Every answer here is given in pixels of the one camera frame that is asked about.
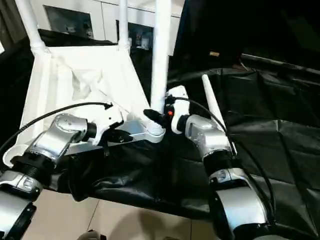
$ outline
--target cabinet door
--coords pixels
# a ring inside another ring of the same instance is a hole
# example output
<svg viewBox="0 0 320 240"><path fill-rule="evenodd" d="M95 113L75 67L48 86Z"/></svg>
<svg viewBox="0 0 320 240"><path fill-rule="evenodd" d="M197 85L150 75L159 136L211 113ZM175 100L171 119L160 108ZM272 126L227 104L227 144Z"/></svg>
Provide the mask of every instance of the cabinet door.
<svg viewBox="0 0 320 240"><path fill-rule="evenodd" d="M102 3L104 32L107 40L117 43L118 42L118 26L119 20L119 6L109 3ZM154 12L139 10L135 8L128 8L128 30L129 36L132 37L132 31L137 31L136 34L153 36L153 29L155 27L156 14ZM180 18L171 17L170 25L170 45L169 55L173 55L175 44L178 35ZM149 40L149 46L152 47L152 37ZM132 45L135 45L135 39L132 39Z"/></svg>
<svg viewBox="0 0 320 240"><path fill-rule="evenodd" d="M40 29L105 40L101 2L31 0Z"/></svg>

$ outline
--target tiled floor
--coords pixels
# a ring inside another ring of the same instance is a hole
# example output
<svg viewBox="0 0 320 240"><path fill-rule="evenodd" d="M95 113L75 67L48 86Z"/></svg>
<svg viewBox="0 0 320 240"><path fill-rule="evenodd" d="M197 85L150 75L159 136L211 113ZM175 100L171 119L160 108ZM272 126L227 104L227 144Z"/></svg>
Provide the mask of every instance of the tiled floor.
<svg viewBox="0 0 320 240"><path fill-rule="evenodd" d="M108 240L216 240L211 224L124 204L43 191L23 240L77 240L94 229Z"/></svg>

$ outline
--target white cabinet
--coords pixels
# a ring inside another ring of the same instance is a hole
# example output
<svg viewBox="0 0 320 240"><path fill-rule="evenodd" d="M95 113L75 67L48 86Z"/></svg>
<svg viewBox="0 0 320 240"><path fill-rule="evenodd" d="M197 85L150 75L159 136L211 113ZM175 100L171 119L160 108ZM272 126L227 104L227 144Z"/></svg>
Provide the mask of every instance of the white cabinet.
<svg viewBox="0 0 320 240"><path fill-rule="evenodd" d="M101 2L94 0L31 0L40 29L105 40Z"/></svg>
<svg viewBox="0 0 320 240"><path fill-rule="evenodd" d="M118 26L117 20L119 20L119 5L118 0L103 0L102 12L104 22L104 32L107 40L112 42L118 41ZM132 44L135 45L135 41L139 41L139 44L145 39L149 42L149 46L152 46L153 28L155 26L156 13L155 13L155 1L145 1L143 4L140 0L129 0L128 1L128 30L131 32ZM170 45L169 54L172 56L175 50L178 29L180 24L180 16L182 12L182 6L172 4L171 12L171 23L170 23Z"/></svg>
<svg viewBox="0 0 320 240"><path fill-rule="evenodd" d="M185 0L172 0L170 49L175 50ZM31 0L40 29L96 40L118 42L119 0ZM132 45L150 49L156 20L156 0L128 0Z"/></svg>

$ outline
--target white pipe frame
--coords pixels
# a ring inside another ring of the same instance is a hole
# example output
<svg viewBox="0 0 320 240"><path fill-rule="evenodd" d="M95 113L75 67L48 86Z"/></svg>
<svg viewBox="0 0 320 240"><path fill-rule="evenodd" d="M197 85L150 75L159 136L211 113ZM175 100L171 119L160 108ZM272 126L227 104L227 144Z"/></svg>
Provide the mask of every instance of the white pipe frame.
<svg viewBox="0 0 320 240"><path fill-rule="evenodd" d="M32 9L30 0L15 0L20 13L25 31L30 39L30 47L33 54L47 50L38 32L38 22Z"/></svg>
<svg viewBox="0 0 320 240"><path fill-rule="evenodd" d="M169 63L171 0L156 0L155 10L150 107L163 114ZM148 124L147 131L151 135L162 136L160 141L165 134L165 130L153 121Z"/></svg>
<svg viewBox="0 0 320 240"><path fill-rule="evenodd" d="M33 53L47 51L45 43L38 32L38 23L30 0L15 0L25 30L30 39ZM163 114L167 91L171 0L156 0L155 27L152 53L151 109ZM119 43L120 48L130 51L128 37L128 0L120 0L119 4ZM165 130L157 123L150 121L147 125L147 137L151 142L160 142Z"/></svg>

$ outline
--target gray fabric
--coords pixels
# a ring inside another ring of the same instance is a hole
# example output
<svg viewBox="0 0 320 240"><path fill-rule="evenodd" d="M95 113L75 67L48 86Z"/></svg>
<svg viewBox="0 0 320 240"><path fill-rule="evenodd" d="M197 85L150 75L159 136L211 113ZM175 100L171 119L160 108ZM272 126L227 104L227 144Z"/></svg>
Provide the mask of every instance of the gray fabric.
<svg viewBox="0 0 320 240"><path fill-rule="evenodd" d="M8 49L26 35L16 2L0 0L0 41L4 49Z"/></svg>

